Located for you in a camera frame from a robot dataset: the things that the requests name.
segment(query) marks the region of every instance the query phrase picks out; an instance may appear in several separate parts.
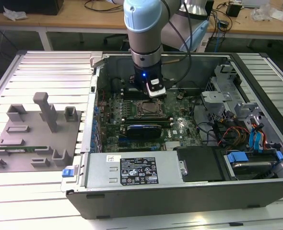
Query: white paper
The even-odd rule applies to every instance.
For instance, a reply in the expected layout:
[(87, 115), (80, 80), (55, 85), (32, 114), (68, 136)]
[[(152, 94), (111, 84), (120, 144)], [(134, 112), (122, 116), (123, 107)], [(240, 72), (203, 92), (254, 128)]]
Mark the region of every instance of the white paper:
[(8, 9), (6, 9), (4, 6), (4, 13), (3, 15), (7, 18), (9, 18), (10, 20), (16, 21), (18, 19), (25, 19), (27, 18), (26, 13), (21, 11), (21, 12), (16, 12), (16, 11), (10, 11)]
[(270, 17), (281, 20), (283, 18), (283, 11), (274, 10), (271, 12)]
[(107, 162), (120, 162), (121, 155), (107, 155), (106, 161)]

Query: robotic arm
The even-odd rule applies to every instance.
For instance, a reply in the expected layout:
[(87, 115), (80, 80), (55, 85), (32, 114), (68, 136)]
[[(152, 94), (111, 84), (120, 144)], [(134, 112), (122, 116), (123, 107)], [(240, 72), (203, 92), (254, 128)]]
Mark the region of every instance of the robotic arm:
[(134, 62), (134, 81), (137, 88), (147, 92), (150, 98), (166, 93), (161, 71), (162, 42), (186, 51), (182, 40), (167, 24), (173, 22), (182, 37), (195, 50), (202, 40), (208, 22), (205, 4), (207, 0), (185, 0), (190, 13), (193, 34), (190, 34), (184, 0), (108, 0), (123, 4), (124, 20), (128, 29), (130, 49)]

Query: power supply label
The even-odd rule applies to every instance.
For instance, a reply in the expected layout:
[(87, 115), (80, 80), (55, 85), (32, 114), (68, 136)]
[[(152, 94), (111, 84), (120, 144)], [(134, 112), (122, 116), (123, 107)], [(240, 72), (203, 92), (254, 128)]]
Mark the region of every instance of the power supply label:
[(120, 159), (122, 185), (158, 184), (155, 157)]

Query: desk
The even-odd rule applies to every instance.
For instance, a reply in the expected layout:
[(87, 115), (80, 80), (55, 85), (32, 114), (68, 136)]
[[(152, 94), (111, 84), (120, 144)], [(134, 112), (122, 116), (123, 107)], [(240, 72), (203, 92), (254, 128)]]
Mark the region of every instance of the desk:
[[(84, 0), (64, 0), (58, 15), (27, 14), (28, 19), (11, 21), (0, 13), (0, 30), (36, 31), (44, 50), (53, 50), (47, 32), (77, 32), (126, 34), (123, 12), (99, 13), (84, 7)], [(95, 9), (108, 9), (114, 5), (96, 1)]]
[[(219, 3), (226, 2), (225, 0), (215, 0), (213, 8), (216, 9)], [(271, 6), (283, 11), (283, 0), (271, 0)], [(224, 6), (220, 9), (226, 12), (227, 7)], [(271, 21), (254, 22), (250, 18), (252, 9), (242, 9), (238, 17), (231, 17), (233, 26), (225, 37), (230, 38), (249, 38), (249, 39), (268, 39), (268, 40), (283, 40), (283, 22), (277, 19)], [(230, 21), (223, 14), (218, 13), (221, 20)], [(206, 33), (203, 43), (207, 43), (208, 39), (212, 36), (214, 30), (214, 19), (211, 16), (208, 32)]]
[[(225, 0), (215, 0), (214, 8)], [(87, 10), (83, 0), (64, 0), (64, 5), (56, 16), (28, 14), (28, 19), (13, 22), (0, 14), (1, 30), (37, 31), (44, 50), (53, 50), (47, 32), (109, 33), (125, 34), (123, 12), (99, 13)], [(283, 10), (283, 0), (271, 0), (273, 7)], [(105, 1), (94, 3), (96, 9), (107, 9), (113, 5)], [(283, 40), (283, 22), (272, 19), (270, 22), (254, 22), (250, 18), (251, 9), (242, 9), (237, 18), (232, 18), (233, 27), (226, 37), (250, 39)], [(208, 38), (214, 30), (213, 18), (203, 39), (199, 52), (204, 52)]]

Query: motherboard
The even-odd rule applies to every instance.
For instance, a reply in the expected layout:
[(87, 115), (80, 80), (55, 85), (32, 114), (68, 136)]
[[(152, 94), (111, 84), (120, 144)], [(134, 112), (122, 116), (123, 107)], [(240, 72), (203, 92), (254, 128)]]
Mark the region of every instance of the motherboard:
[(164, 98), (129, 100), (99, 92), (103, 152), (168, 151), (201, 145), (191, 115), (192, 97), (177, 91)]

